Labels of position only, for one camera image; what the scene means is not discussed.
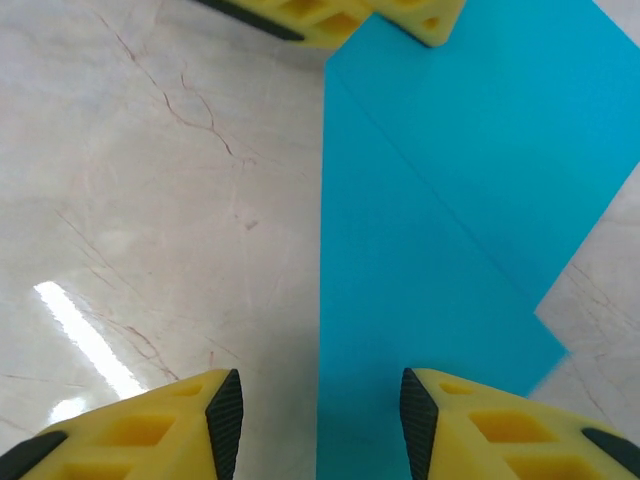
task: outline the blue sheet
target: blue sheet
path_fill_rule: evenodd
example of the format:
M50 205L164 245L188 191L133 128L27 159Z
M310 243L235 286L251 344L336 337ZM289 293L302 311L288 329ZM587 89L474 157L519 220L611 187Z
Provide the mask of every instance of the blue sheet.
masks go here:
M330 60L319 480L410 478L404 367L527 395L562 358L533 310L640 159L639 57L588 1L469 0Z

